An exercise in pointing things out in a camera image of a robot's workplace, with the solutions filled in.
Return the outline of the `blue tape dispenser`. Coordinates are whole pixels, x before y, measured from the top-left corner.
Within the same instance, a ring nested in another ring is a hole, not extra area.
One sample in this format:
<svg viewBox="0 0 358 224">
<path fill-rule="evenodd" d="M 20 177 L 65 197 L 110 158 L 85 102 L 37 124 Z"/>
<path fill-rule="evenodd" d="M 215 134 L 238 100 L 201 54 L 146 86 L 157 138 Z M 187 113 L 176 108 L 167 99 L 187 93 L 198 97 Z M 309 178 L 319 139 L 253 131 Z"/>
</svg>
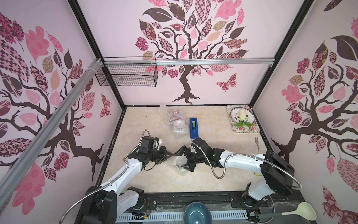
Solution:
<svg viewBox="0 0 358 224">
<path fill-rule="evenodd" d="M 197 118 L 190 118 L 189 123 L 190 123 L 190 138 L 197 139 L 199 137 Z"/>
</svg>

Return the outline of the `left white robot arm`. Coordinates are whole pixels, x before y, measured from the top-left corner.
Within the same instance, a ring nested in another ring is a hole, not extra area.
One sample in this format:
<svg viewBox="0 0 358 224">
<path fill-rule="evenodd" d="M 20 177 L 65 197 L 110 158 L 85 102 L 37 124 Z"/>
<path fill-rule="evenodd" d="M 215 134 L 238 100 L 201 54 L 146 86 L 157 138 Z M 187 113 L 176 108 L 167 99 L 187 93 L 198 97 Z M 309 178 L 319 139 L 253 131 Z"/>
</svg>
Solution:
<svg viewBox="0 0 358 224">
<path fill-rule="evenodd" d="M 91 187 L 81 201 L 81 208 L 75 219 L 76 224 L 114 224 L 118 215 L 129 208 L 142 204 L 143 190 L 130 187 L 128 183 L 146 165 L 159 165 L 173 156 L 162 146 L 162 140 L 150 136 L 141 138 L 140 143 L 125 158 L 125 165 L 107 182 Z"/>
</svg>

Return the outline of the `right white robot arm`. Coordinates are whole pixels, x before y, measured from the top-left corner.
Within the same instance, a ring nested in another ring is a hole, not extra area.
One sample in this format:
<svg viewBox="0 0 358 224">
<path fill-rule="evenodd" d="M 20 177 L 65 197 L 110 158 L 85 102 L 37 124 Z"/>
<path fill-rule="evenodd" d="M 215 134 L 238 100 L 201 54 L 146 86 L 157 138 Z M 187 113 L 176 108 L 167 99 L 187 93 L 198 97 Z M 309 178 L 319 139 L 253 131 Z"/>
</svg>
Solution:
<svg viewBox="0 0 358 224">
<path fill-rule="evenodd" d="M 260 201 L 264 197 L 277 193 L 290 196 L 294 184 L 300 189 L 302 185 L 295 179 L 295 169 L 278 154 L 267 151 L 264 154 L 249 155 L 233 153 L 220 148 L 210 147 L 201 138 L 192 140 L 190 146 L 182 146 L 174 156 L 185 157 L 181 168 L 193 172 L 196 165 L 204 163 L 211 169 L 216 179 L 223 179 L 228 168 L 242 169 L 262 175 L 255 183 L 249 183 L 244 197 L 253 201 Z"/>
</svg>

